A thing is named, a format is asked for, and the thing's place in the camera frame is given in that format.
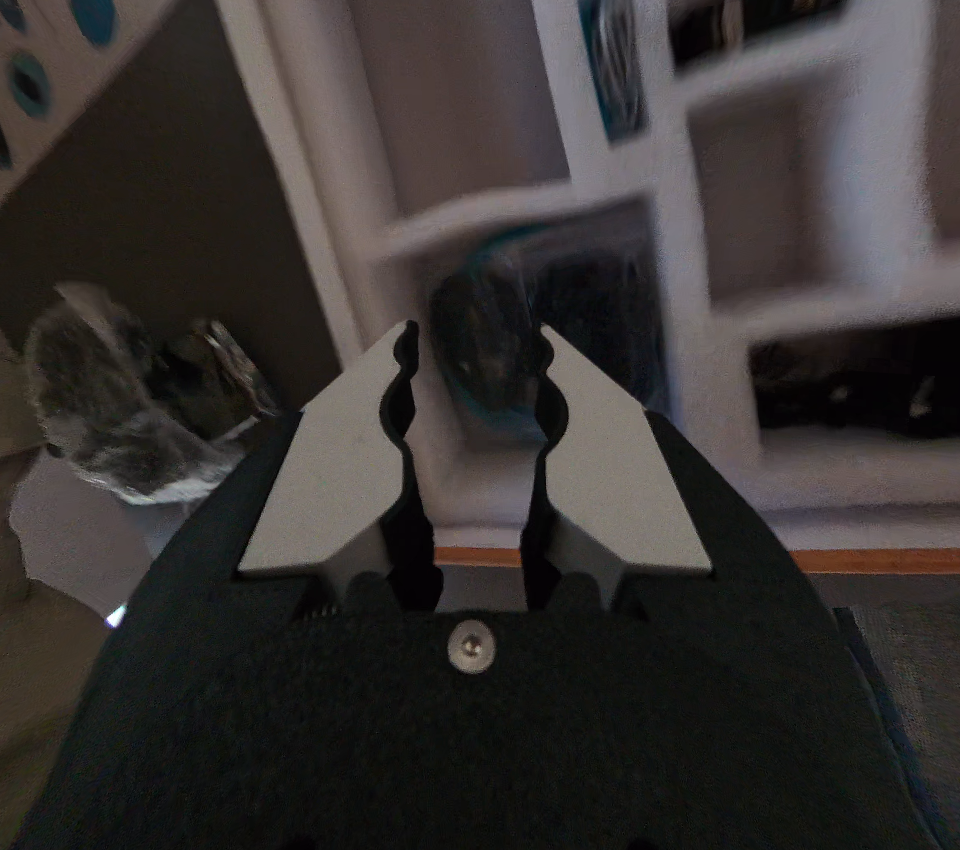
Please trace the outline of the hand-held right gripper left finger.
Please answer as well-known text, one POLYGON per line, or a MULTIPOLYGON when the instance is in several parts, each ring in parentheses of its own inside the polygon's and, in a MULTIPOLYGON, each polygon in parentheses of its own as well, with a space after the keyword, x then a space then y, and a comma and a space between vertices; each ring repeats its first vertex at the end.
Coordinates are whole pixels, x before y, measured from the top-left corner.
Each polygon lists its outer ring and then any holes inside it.
POLYGON ((241 575, 313 575, 343 599, 355 577, 374 573, 404 610, 437 609, 443 572, 406 441, 416 415, 418 326, 396 324, 306 405, 241 575))

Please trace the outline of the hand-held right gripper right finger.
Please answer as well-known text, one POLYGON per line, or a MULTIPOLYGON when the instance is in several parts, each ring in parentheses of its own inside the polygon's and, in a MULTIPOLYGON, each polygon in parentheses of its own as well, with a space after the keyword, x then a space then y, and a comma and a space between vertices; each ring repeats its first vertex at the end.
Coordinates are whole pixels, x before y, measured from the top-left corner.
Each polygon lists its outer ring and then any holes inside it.
POLYGON ((560 581, 588 576, 611 609, 634 576, 708 578, 714 564, 670 472, 644 405, 557 330, 534 330, 534 461, 521 535, 527 608, 560 581))

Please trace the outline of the silver foil bag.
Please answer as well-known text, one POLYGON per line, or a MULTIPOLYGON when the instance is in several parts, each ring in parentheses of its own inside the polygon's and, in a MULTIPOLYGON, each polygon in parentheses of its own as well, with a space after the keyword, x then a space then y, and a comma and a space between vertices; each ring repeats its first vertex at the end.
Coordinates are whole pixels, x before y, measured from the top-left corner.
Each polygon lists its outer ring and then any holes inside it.
POLYGON ((209 443, 237 441, 282 415, 256 363, 218 320, 199 319, 160 345, 155 397, 180 423, 209 443))

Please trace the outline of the dark round metal part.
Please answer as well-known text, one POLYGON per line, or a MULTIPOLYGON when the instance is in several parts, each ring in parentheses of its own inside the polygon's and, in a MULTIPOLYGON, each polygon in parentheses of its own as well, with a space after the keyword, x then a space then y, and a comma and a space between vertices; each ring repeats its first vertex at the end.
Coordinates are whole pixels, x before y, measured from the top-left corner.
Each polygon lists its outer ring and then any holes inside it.
POLYGON ((429 304, 431 341, 454 400, 495 439, 541 443, 534 331, 547 325, 645 407, 668 413, 654 268, 639 241, 574 250, 528 231, 482 247, 429 304))

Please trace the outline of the bubble wrap package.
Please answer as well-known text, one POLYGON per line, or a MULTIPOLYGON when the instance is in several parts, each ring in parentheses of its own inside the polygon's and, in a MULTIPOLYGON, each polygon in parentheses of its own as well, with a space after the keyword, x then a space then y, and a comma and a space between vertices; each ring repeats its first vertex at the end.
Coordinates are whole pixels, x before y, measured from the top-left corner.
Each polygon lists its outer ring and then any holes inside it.
POLYGON ((234 441, 198 435, 149 381, 159 351, 101 286, 66 281, 32 323, 24 359, 49 448, 84 481, 134 506, 207 498, 243 460, 234 441))

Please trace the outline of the small metal part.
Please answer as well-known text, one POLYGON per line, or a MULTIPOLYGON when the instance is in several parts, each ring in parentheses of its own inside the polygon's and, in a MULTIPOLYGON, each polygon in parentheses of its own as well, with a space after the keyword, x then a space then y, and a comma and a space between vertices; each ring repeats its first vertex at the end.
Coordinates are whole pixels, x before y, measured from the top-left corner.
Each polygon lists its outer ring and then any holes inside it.
POLYGON ((598 109, 612 144, 645 130, 635 0, 577 0, 598 109))

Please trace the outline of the small black servo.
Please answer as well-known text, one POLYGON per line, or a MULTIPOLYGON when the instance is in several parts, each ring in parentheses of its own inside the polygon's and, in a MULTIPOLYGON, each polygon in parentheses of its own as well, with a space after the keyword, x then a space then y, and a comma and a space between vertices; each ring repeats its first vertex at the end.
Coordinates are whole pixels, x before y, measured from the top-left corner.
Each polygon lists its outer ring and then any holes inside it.
POLYGON ((846 0, 676 0, 668 15, 673 63, 690 67, 842 12, 846 0))

